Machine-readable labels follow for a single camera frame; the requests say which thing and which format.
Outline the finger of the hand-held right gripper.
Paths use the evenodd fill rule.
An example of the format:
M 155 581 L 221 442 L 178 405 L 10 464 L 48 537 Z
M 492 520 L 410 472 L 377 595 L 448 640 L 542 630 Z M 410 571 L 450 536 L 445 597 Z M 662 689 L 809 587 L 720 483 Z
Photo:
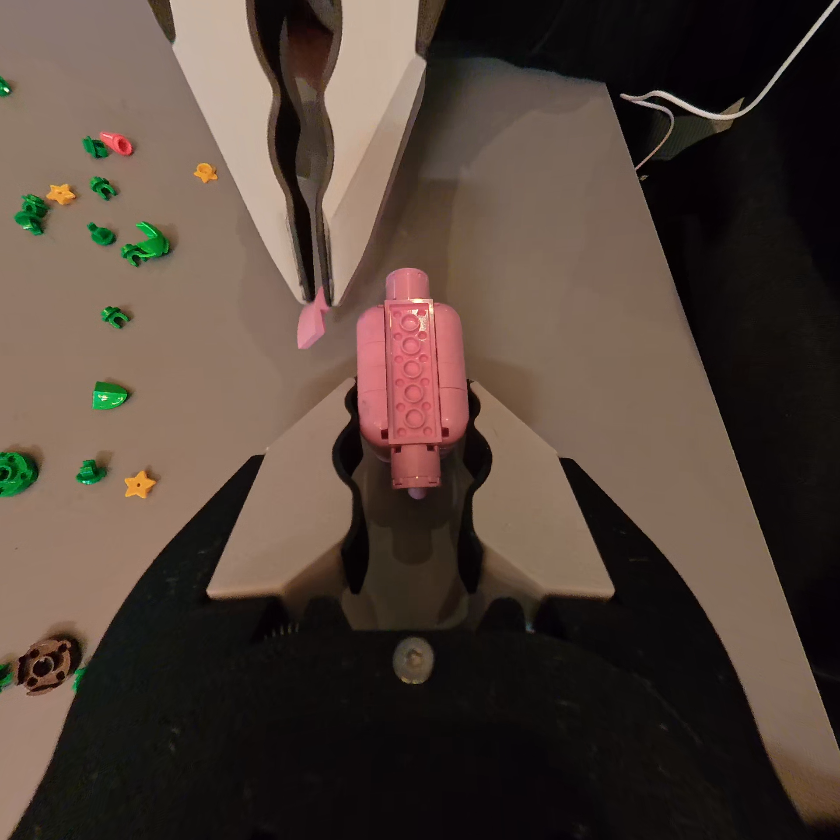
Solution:
M 300 303 L 310 301 L 309 213 L 295 185 L 298 115 L 279 61 L 287 2 L 172 1 L 173 50 L 229 173 Z
M 327 32 L 302 98 L 298 181 L 310 212 L 314 277 L 338 307 L 382 215 L 422 99 L 422 2 L 303 2 Z

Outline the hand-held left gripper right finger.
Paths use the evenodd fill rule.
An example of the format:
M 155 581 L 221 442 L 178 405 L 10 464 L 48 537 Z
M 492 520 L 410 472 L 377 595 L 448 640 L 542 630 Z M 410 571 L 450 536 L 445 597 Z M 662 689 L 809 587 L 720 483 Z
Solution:
M 459 525 L 466 624 L 497 599 L 527 623 L 552 597 L 607 602 L 613 581 L 555 449 L 477 381 L 469 384 Z

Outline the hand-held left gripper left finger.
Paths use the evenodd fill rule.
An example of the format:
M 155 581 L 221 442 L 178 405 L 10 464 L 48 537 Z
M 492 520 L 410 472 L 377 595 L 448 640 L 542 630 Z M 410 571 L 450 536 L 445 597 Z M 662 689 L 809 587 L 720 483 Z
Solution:
M 207 595 L 276 597 L 293 618 L 314 597 L 359 595 L 366 520 L 354 472 L 363 456 L 347 379 L 266 450 Z

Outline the pink square plate brick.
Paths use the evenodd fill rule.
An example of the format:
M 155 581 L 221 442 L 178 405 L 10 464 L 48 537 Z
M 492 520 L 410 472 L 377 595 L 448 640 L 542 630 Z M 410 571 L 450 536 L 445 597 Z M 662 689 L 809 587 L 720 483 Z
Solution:
M 326 331 L 325 317 L 330 304 L 320 287 L 314 299 L 306 303 L 300 313 L 297 325 L 297 348 L 308 350 L 318 342 Z

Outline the pink toy brick assembly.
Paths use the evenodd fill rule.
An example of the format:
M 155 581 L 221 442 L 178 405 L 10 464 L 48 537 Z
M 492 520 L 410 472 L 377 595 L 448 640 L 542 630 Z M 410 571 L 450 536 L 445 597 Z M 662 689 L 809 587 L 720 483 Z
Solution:
M 357 321 L 356 360 L 362 438 L 390 466 L 393 489 L 424 499 L 469 423 L 460 317 L 432 299 L 425 272 L 394 270 L 383 303 Z

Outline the scattered small green clip bricks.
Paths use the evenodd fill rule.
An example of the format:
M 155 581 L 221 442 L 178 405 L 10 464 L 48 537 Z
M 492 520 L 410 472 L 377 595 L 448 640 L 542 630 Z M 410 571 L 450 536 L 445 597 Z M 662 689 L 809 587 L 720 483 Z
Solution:
M 82 143 L 85 150 L 94 158 L 104 158 L 109 154 L 109 150 L 99 138 L 87 137 Z M 116 195 L 111 183 L 104 178 L 94 177 L 90 186 L 96 194 L 104 199 L 108 200 Z M 15 223 L 32 235 L 42 235 L 45 231 L 44 219 L 48 213 L 47 200 L 34 194 L 26 194 L 23 196 L 22 202 L 21 210 L 14 216 Z M 109 228 L 90 223 L 88 229 L 91 233 L 91 240 L 97 245 L 112 245 L 117 240 L 116 234 Z M 101 318 L 112 326 L 120 328 L 128 321 L 129 317 L 119 309 L 110 308 L 103 310 Z M 105 475 L 107 475 L 105 466 L 99 465 L 94 459 L 87 459 L 81 465 L 77 482 L 83 485 L 92 485 L 99 482 Z

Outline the green round plate brick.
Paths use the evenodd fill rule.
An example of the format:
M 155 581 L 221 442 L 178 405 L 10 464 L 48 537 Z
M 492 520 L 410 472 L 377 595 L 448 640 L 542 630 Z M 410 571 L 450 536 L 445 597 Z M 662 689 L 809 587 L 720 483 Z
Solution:
M 1 498 L 15 497 L 30 488 L 39 477 L 36 461 L 29 455 L 10 451 L 0 454 Z

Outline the brown round plate brick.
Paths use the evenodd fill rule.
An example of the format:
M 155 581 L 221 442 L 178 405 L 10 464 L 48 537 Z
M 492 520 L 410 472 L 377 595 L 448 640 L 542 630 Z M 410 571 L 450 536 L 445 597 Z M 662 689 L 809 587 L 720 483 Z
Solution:
M 14 681 L 27 696 L 38 697 L 67 683 L 80 662 L 81 648 L 73 636 L 47 637 L 18 657 Z

